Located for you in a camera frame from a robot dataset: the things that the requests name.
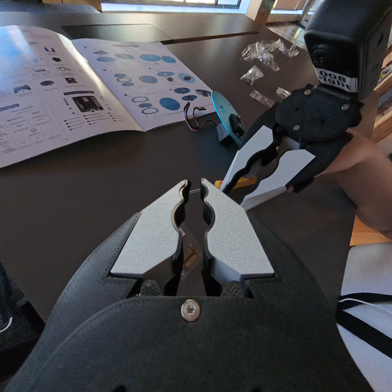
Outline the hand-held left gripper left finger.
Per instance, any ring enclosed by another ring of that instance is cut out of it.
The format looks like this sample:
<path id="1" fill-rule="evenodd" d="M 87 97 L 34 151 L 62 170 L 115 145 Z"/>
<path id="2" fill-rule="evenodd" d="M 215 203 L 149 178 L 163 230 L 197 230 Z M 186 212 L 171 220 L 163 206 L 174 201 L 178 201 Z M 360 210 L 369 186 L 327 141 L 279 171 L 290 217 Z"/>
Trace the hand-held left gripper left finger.
<path id="1" fill-rule="evenodd" d="M 191 182 L 187 179 L 144 208 L 122 247 L 111 275 L 154 280 L 166 296 L 178 291 L 184 263 L 182 232 Z"/>

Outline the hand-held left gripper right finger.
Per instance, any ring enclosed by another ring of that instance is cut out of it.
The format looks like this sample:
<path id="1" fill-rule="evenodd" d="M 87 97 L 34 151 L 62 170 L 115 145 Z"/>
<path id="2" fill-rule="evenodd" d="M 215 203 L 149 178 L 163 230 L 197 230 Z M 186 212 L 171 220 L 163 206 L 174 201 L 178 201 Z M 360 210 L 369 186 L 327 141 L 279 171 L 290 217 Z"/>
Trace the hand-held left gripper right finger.
<path id="1" fill-rule="evenodd" d="M 202 277 L 207 296 L 219 297 L 230 282 L 270 278 L 272 264 L 246 211 L 207 179 L 200 180 L 203 219 Z"/>

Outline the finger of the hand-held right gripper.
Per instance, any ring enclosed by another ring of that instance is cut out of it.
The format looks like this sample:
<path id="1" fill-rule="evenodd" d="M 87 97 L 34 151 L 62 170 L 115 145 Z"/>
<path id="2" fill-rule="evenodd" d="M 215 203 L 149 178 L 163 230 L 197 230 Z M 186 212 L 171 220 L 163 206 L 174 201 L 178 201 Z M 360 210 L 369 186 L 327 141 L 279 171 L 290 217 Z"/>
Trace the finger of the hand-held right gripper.
<path id="1" fill-rule="evenodd" d="M 286 185 L 314 158 L 315 155 L 304 149 L 285 152 L 276 170 L 267 178 L 262 179 L 257 188 L 244 197 L 240 206 L 248 211 L 286 192 Z"/>
<path id="2" fill-rule="evenodd" d="M 273 132 L 267 126 L 262 126 L 237 151 L 220 190 L 228 193 L 241 178 L 250 180 L 261 172 L 260 178 L 267 179 L 279 165 L 279 154 Z"/>

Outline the yellow-handled screwdriver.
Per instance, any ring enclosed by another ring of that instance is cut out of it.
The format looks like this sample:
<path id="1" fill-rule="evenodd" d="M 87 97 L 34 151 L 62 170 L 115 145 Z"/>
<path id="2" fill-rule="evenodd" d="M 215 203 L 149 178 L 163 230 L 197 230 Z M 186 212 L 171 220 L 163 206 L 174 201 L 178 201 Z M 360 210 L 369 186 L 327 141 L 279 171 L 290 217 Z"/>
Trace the yellow-handled screwdriver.
<path id="1" fill-rule="evenodd" d="M 232 190 L 234 189 L 239 189 L 239 188 L 243 188 L 243 187 L 249 187 L 252 186 L 256 183 L 257 181 L 257 177 L 253 176 L 249 179 L 241 177 L 238 182 L 235 184 L 235 186 L 232 188 Z M 221 185 L 223 183 L 223 180 L 216 180 L 214 183 L 214 186 L 217 187 L 218 189 L 221 188 Z M 189 195 L 191 194 L 197 194 L 197 193 L 202 193 L 204 190 L 203 189 L 192 189 L 189 191 Z"/>

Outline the clear bag of brass standoffs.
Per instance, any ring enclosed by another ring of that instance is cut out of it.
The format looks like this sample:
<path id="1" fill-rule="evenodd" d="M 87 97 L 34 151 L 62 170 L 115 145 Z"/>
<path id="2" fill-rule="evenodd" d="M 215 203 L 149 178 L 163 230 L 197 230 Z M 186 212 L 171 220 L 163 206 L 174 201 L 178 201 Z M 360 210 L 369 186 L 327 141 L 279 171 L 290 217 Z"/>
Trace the clear bag of brass standoffs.
<path id="1" fill-rule="evenodd" d="M 189 228 L 182 223 L 179 226 L 182 233 L 182 245 L 184 251 L 183 268 L 181 272 L 180 281 L 184 281 L 186 277 L 202 262 L 202 246 L 199 241 L 189 230 Z"/>

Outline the dark grey desk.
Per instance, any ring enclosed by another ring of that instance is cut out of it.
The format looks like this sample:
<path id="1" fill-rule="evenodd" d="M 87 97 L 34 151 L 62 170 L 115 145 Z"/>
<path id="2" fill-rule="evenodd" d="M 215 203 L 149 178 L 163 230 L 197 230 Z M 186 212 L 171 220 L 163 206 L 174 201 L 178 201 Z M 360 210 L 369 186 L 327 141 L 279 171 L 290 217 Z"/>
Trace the dark grey desk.
<path id="1" fill-rule="evenodd" d="M 240 81 L 242 50 L 277 34 L 238 14 L 95 13 L 87 6 L 2 3 L 1 26 L 152 24 L 170 37 L 256 31 L 243 37 L 169 44 L 210 88 L 220 91 L 246 125 L 265 110 Z M 215 130 L 178 123 L 146 133 L 95 136 L 1 169 L 1 256 L 8 272 L 46 321 L 76 269 L 112 232 L 182 179 L 223 179 L 235 149 Z M 332 308 L 340 294 L 355 208 L 331 177 L 301 193 L 252 210 L 309 268 Z"/>

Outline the person's right hand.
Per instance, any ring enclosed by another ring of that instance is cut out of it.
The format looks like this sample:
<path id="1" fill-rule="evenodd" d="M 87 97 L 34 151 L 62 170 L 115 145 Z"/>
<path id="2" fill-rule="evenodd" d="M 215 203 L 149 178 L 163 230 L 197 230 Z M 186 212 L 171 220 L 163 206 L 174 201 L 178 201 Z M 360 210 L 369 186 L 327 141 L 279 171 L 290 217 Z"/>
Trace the person's right hand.
<path id="1" fill-rule="evenodd" d="M 376 172 L 385 158 L 383 151 L 371 140 L 350 131 L 352 139 L 322 174 L 335 174 L 346 195 L 362 213 L 373 210 L 376 204 L 374 187 Z"/>

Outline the black servo motor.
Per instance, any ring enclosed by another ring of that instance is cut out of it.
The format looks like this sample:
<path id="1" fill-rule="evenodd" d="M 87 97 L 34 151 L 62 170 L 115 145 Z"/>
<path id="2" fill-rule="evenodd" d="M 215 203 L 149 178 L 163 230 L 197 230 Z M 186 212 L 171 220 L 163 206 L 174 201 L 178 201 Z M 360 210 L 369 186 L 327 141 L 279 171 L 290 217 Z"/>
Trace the black servo motor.
<path id="1" fill-rule="evenodd" d="M 224 147 L 228 147 L 233 142 L 240 145 L 246 134 L 246 128 L 242 117 L 233 113 L 229 115 L 226 123 L 222 120 L 221 123 L 216 126 L 216 131 L 219 143 Z"/>

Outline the teal round plate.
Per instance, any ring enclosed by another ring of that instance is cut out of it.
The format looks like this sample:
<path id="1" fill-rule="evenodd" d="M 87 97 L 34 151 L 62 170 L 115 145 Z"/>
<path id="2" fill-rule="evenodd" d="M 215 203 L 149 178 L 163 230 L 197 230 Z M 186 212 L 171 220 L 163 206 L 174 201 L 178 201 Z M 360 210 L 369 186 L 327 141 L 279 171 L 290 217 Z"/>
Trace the teal round plate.
<path id="1" fill-rule="evenodd" d="M 224 123 L 226 123 L 228 121 L 229 115 L 232 113 L 239 115 L 237 111 L 234 109 L 234 107 L 220 92 L 215 90 L 212 91 L 211 98 L 220 122 L 223 120 Z"/>

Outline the clear bag of black screws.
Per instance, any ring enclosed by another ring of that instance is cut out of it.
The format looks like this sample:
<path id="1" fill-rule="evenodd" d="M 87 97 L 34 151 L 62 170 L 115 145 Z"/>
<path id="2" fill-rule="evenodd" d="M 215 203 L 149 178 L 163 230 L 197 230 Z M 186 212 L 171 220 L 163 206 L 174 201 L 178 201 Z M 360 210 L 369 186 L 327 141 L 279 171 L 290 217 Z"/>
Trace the clear bag of black screws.
<path id="1" fill-rule="evenodd" d="M 243 76 L 240 77 L 240 80 L 252 86 L 255 81 L 264 77 L 261 69 L 253 65 Z"/>

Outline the crumpled clear plastic bag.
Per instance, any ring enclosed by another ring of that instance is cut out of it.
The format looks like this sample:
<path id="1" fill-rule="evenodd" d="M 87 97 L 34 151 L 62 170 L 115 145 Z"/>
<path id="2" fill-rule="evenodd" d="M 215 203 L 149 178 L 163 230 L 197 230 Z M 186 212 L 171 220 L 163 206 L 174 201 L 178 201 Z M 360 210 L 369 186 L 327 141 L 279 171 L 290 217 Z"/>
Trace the crumpled clear plastic bag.
<path id="1" fill-rule="evenodd" d="M 267 41 L 267 43 L 265 43 L 265 49 L 270 53 L 279 51 L 289 58 L 295 57 L 299 54 L 296 44 L 293 43 L 290 47 L 288 47 L 280 38 L 275 41 Z"/>
<path id="2" fill-rule="evenodd" d="M 275 72 L 280 70 L 273 54 L 266 49 L 265 44 L 262 42 L 255 42 L 244 48 L 242 51 L 242 59 L 244 61 L 259 60 L 262 65 Z"/>

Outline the person's white shirt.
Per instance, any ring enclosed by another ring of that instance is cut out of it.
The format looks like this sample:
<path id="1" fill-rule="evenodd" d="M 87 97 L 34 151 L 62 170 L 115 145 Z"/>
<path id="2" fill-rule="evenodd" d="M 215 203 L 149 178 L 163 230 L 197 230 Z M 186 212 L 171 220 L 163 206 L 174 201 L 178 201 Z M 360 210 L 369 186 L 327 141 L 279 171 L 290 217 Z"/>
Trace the person's white shirt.
<path id="1" fill-rule="evenodd" d="M 374 391 L 392 390 L 392 245 L 353 246 L 336 309 L 340 335 Z"/>

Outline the open instruction booklet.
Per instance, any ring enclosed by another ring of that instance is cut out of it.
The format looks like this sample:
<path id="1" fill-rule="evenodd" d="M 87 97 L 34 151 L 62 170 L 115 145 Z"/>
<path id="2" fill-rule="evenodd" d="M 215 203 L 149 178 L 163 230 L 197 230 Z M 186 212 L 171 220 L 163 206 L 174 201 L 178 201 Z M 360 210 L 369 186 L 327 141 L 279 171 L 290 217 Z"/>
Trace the open instruction booklet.
<path id="1" fill-rule="evenodd" d="M 215 112 L 212 90 L 160 42 L 0 29 L 1 168 L 104 133 Z"/>

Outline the wooden shelving frame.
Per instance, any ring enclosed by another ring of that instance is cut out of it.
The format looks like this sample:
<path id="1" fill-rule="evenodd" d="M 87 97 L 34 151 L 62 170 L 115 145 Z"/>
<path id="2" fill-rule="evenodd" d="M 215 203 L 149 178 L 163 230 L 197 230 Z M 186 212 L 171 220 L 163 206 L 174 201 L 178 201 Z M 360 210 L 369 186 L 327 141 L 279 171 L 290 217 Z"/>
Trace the wooden shelving frame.
<path id="1" fill-rule="evenodd" d="M 392 132 L 392 44 L 386 49 L 383 68 L 375 92 L 380 94 L 371 139 L 378 143 Z"/>

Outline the large window wall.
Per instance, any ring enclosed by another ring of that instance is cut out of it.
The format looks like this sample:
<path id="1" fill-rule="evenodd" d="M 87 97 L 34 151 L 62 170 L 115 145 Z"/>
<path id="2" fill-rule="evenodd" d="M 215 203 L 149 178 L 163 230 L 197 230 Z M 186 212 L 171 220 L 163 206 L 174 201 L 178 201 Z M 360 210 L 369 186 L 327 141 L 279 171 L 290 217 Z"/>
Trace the large window wall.
<path id="1" fill-rule="evenodd" d="M 253 0 L 102 0 L 104 12 L 212 12 L 256 16 L 262 1 Z"/>

